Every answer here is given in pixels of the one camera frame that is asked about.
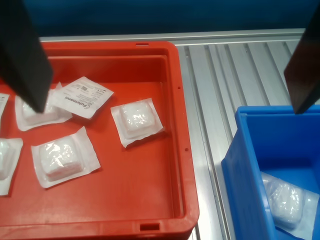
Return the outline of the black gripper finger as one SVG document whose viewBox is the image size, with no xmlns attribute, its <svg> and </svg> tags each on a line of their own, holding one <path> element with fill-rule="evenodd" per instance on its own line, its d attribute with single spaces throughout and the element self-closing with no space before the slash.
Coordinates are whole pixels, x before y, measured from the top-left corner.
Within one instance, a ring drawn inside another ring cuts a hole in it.
<svg viewBox="0 0 320 240">
<path fill-rule="evenodd" d="M 43 113 L 53 69 L 21 0 L 0 2 L 0 77 L 35 112 Z"/>
<path fill-rule="evenodd" d="M 285 70 L 295 114 L 303 114 L 320 99 L 320 8 L 317 7 Z"/>
</svg>

